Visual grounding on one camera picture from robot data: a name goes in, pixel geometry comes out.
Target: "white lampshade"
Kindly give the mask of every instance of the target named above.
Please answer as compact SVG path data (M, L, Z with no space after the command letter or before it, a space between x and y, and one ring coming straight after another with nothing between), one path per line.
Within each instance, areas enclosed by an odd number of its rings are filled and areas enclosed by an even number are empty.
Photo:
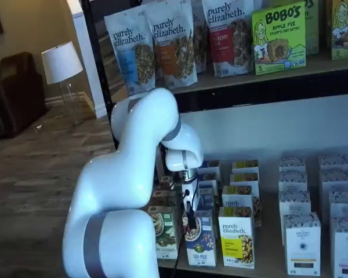
M61 82L82 71L82 65L72 42L44 51L41 57L48 84Z

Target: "black shelf frame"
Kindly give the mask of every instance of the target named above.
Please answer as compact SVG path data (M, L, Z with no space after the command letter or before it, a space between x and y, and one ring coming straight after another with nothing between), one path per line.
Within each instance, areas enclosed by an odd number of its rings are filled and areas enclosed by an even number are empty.
M104 102L106 103L108 119L110 120L114 103L111 101L91 5L96 5L98 1L104 0L94 0L92 2L81 0L81 5L89 32ZM139 0L130 0L130 6L139 4ZM110 10L98 10L96 16L100 20L103 16L110 13ZM336 71L333 68L332 71L320 74L174 93L174 96L178 103L179 112L187 113L343 94L348 94L348 69Z

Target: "bobo's logo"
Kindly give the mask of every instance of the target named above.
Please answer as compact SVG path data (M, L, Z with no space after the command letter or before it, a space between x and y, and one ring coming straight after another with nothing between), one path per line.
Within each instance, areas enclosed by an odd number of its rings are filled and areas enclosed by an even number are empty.
M285 21L288 18L294 19L300 16L301 6L293 6L289 9L275 11L274 13L266 14L266 23L271 24L273 21Z

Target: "lamp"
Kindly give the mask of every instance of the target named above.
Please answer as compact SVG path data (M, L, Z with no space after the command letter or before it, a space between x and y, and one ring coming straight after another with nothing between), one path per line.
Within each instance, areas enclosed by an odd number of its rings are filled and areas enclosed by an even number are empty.
M46 82L59 83L62 99L68 114L72 117L72 125L80 123L78 94L72 93L70 77L80 73L83 68L72 42L53 47L41 53L44 64Z

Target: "beige wall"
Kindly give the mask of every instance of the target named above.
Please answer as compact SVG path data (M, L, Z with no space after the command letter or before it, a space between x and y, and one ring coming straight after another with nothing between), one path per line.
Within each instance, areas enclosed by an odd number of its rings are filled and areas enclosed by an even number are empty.
M32 53L43 75L45 96L58 96L57 86L46 84L41 52L71 40L78 48L66 0L0 0L0 20L4 30L0 59L23 51ZM72 81L78 92L90 92L84 72Z

